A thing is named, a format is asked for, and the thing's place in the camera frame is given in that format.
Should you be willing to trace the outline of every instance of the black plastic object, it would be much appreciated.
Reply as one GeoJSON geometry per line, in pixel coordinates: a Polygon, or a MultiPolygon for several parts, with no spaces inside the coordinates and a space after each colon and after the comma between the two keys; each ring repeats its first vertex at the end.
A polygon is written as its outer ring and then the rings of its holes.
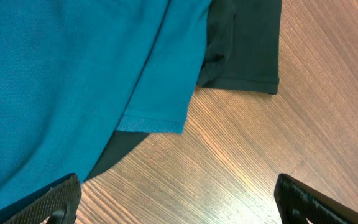
{"type": "Polygon", "coordinates": [[[358,224],[357,212],[287,174],[278,176],[274,198],[283,224],[358,224]]]}
{"type": "Polygon", "coordinates": [[[0,223],[74,223],[81,199],[76,174],[68,174],[0,210],[0,223]]]}

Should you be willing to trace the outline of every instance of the teal fabric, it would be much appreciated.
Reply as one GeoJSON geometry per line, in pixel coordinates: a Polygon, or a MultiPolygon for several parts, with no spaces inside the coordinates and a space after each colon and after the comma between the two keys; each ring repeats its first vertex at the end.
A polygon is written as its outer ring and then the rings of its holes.
{"type": "Polygon", "coordinates": [[[0,1],[0,209],[84,180],[117,126],[180,133],[208,4],[0,1]]]}

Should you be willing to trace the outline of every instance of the wooden table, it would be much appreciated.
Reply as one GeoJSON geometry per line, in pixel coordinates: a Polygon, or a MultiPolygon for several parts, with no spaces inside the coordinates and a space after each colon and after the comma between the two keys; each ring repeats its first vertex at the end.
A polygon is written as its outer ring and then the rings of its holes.
{"type": "Polygon", "coordinates": [[[278,95],[196,89],[182,136],[150,135],[82,186],[78,223],[280,223],[287,173],[358,212],[358,2],[283,0],[278,95]]]}

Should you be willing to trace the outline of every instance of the clothing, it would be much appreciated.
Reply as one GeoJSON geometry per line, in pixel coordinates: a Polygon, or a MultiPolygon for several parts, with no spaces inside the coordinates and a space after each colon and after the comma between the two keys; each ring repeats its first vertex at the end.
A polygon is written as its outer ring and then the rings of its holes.
{"type": "Polygon", "coordinates": [[[197,84],[277,94],[281,0],[214,0],[197,84]]]}
{"type": "Polygon", "coordinates": [[[208,5],[0,1],[0,209],[68,173],[83,181],[116,127],[180,133],[208,5]]]}
{"type": "Polygon", "coordinates": [[[115,131],[85,181],[106,172],[148,135],[148,133],[115,131]]]}

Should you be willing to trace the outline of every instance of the folded clothes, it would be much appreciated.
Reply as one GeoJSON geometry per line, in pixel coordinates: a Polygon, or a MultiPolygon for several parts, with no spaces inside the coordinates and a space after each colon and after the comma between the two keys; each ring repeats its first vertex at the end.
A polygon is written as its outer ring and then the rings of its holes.
{"type": "Polygon", "coordinates": [[[115,128],[181,133],[208,6],[0,1],[0,208],[84,180],[115,128]]]}

